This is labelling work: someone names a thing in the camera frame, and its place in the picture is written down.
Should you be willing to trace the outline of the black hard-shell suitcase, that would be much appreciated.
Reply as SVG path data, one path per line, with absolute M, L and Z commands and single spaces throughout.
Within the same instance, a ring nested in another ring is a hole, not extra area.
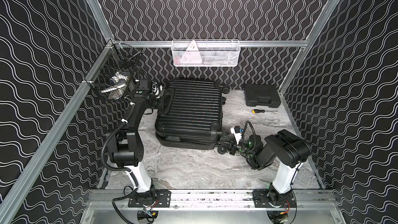
M 164 90 L 155 134 L 166 147 L 213 150 L 222 131 L 222 107 L 230 87 L 199 79 L 175 79 Z

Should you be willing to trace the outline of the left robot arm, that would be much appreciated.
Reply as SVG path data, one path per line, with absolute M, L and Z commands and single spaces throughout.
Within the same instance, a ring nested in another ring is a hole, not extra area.
M 116 165 L 113 171 L 123 171 L 134 185 L 138 194 L 149 194 L 153 187 L 142 160 L 144 145 L 139 126 L 147 109 L 158 110 L 164 115 L 169 112 L 174 98 L 174 89 L 162 89 L 156 83 L 142 79 L 127 88 L 125 99 L 129 106 L 107 145 L 110 161 Z

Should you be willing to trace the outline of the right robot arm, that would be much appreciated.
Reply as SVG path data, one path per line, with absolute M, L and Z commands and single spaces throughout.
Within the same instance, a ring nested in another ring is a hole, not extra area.
M 279 160 L 277 174 L 270 183 L 269 190 L 274 197 L 292 191 L 293 181 L 304 162 L 311 155 L 308 143 L 288 130 L 263 139 L 255 133 L 251 123 L 244 128 L 232 127 L 220 137 L 217 144 L 219 154 L 237 152 L 244 157 L 252 170 L 261 171 Z

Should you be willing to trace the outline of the black plastic tool case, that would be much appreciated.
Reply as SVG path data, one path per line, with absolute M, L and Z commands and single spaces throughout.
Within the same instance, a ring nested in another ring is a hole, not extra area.
M 278 108 L 281 100 L 274 85 L 246 84 L 244 87 L 245 103 L 247 106 L 268 106 Z

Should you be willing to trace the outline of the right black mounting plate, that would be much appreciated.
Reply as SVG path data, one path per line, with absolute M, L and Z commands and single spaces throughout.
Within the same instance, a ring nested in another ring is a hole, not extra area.
M 275 190 L 254 190 L 252 199 L 255 208 L 290 208 L 297 207 L 292 190 L 279 194 Z

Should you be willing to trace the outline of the black mounting plate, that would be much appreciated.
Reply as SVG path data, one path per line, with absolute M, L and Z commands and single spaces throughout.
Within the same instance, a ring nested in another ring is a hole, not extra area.
M 153 208 L 169 208 L 171 195 L 172 193 L 166 189 L 136 193 L 130 197 L 128 207 L 144 208 L 147 206 L 153 206 Z
M 252 199 L 255 208 L 290 208 L 297 207 L 292 190 L 279 194 L 275 190 L 254 190 Z

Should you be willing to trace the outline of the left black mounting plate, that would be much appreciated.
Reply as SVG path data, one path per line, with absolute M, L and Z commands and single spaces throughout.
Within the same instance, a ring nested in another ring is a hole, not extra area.
M 147 206 L 153 206 L 153 208 L 169 208 L 171 195 L 172 193 L 166 189 L 136 193 L 130 197 L 128 207 L 144 208 Z

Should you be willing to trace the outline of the yellow black handled screwdriver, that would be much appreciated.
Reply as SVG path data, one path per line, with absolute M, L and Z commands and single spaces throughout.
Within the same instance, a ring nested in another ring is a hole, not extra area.
M 251 112 L 254 113 L 254 114 L 259 114 L 259 113 L 268 113 L 268 112 L 278 112 L 278 110 L 253 109 Z

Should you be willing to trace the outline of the clear plastic wall bin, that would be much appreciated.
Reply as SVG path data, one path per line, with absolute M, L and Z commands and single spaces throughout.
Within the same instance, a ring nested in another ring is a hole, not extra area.
M 172 40 L 171 52 L 175 66 L 235 67 L 241 47 L 239 40 Z

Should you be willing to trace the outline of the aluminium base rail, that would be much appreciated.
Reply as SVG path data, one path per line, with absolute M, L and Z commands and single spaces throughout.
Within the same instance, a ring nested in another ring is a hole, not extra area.
M 144 208 L 160 211 L 333 211 L 337 210 L 337 201 L 329 190 L 293 191 L 297 207 L 293 208 L 255 208 L 250 189 L 202 189 L 202 190 L 169 190 L 170 207 L 160 208 L 147 206 Z M 142 210 L 144 208 L 128 207 L 129 199 L 116 201 L 119 210 Z

